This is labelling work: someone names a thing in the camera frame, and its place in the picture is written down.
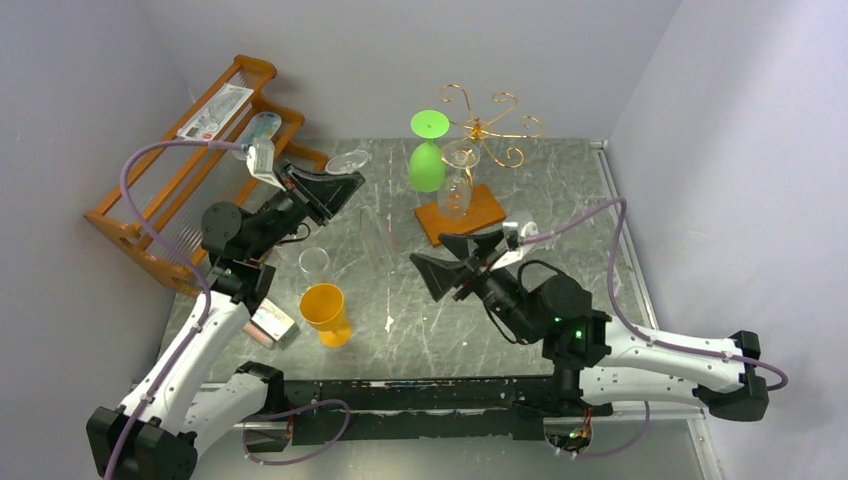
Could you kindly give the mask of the clear wine glass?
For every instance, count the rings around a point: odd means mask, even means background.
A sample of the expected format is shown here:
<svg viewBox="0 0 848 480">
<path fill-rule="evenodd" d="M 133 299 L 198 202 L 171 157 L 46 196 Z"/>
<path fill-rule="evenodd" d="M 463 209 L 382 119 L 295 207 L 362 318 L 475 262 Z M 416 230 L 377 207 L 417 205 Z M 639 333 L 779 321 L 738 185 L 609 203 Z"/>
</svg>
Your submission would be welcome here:
<svg viewBox="0 0 848 480">
<path fill-rule="evenodd" d="M 470 140 L 455 140 L 440 150 L 446 164 L 446 176 L 437 192 L 437 202 L 442 217 L 459 220 L 470 207 L 473 190 L 473 170 L 480 160 L 480 152 Z"/>
</svg>

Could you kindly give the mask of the green plastic wine glass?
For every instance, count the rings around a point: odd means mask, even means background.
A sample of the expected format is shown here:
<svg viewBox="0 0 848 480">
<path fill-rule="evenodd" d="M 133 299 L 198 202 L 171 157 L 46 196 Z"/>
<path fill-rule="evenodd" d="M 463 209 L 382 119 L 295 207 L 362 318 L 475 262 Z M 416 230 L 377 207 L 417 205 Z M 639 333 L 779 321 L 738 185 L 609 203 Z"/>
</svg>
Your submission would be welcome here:
<svg viewBox="0 0 848 480">
<path fill-rule="evenodd" d="M 435 140 L 449 131 L 449 119 L 440 111 L 422 110 L 412 116 L 410 128 L 423 142 L 413 150 L 410 156 L 408 181 L 418 192 L 435 192 L 440 188 L 446 171 L 440 147 Z"/>
</svg>

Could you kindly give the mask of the orange plastic wine glass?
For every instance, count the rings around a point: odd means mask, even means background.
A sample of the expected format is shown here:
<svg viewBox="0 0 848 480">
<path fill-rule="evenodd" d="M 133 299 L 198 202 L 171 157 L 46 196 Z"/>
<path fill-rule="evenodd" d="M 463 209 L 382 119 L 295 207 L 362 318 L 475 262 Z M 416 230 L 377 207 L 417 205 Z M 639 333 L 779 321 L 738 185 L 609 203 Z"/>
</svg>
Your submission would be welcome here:
<svg viewBox="0 0 848 480">
<path fill-rule="evenodd" d="M 300 299 L 299 310 L 325 347 L 340 348 L 350 340 L 353 330 L 346 314 L 345 297 L 336 285 L 322 283 L 310 287 Z"/>
</svg>

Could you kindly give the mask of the tall clear flute glass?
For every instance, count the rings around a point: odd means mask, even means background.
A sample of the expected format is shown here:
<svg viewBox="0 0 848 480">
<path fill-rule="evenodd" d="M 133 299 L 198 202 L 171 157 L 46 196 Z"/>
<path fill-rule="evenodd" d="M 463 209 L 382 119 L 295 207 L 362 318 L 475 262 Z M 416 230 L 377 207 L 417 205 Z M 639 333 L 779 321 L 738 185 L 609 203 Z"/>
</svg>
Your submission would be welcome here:
<svg viewBox="0 0 848 480">
<path fill-rule="evenodd" d="M 361 173 L 371 159 L 369 152 L 355 149 L 332 157 L 325 169 L 333 175 Z M 379 215 L 376 204 L 365 204 L 359 208 L 359 232 L 369 265 L 380 274 L 394 273 L 396 250 L 386 221 Z"/>
</svg>

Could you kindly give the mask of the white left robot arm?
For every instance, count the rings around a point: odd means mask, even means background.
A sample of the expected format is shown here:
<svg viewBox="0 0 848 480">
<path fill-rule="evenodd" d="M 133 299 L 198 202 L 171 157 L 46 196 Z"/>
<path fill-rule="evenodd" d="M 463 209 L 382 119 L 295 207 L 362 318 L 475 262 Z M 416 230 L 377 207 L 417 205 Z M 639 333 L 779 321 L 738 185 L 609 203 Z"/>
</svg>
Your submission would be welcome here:
<svg viewBox="0 0 848 480">
<path fill-rule="evenodd" d="M 204 211 L 202 245 L 212 270 L 200 277 L 202 293 L 189 319 L 119 406 L 97 408 L 86 424 L 102 478 L 188 479 L 235 423 L 271 420 L 289 407 L 283 372 L 255 361 L 207 400 L 194 400 L 216 358 L 267 297 L 276 270 L 262 257 L 307 219 L 326 225 L 365 183 L 359 172 L 315 173 L 290 164 L 274 175 L 281 188 L 256 212 L 229 201 Z"/>
</svg>

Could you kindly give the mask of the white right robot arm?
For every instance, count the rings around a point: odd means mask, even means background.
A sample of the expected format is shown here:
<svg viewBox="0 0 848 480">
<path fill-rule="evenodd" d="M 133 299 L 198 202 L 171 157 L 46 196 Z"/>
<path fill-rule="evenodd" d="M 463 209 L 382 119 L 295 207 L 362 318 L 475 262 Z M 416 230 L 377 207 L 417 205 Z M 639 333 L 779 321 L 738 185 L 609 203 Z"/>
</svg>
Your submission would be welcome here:
<svg viewBox="0 0 848 480">
<path fill-rule="evenodd" d="M 559 268 L 538 286 L 524 286 L 518 235 L 443 234 L 452 254 L 409 259 L 434 301 L 475 295 L 511 344 L 542 345 L 553 384 L 543 408 L 571 415 L 615 402 L 669 402 L 706 409 L 728 421 L 755 422 L 769 405 L 766 381 L 756 372 L 759 338 L 739 331 L 729 338 L 686 337 L 627 325 L 597 310 L 591 293 Z"/>
</svg>

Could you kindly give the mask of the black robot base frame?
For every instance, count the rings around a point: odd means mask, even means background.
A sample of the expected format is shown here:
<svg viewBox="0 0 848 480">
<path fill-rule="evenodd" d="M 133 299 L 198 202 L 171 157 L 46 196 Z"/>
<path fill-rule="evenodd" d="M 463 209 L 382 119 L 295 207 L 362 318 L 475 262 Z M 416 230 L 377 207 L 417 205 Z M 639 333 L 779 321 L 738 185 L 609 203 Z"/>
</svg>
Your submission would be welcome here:
<svg viewBox="0 0 848 480">
<path fill-rule="evenodd" d="M 612 414 L 611 404 L 581 399 L 573 375 L 518 375 L 403 380 L 287 380 L 248 361 L 237 368 L 268 385 L 255 419 L 306 407 L 291 422 L 296 446 L 339 441 L 508 436 L 541 440 L 546 418 Z"/>
</svg>

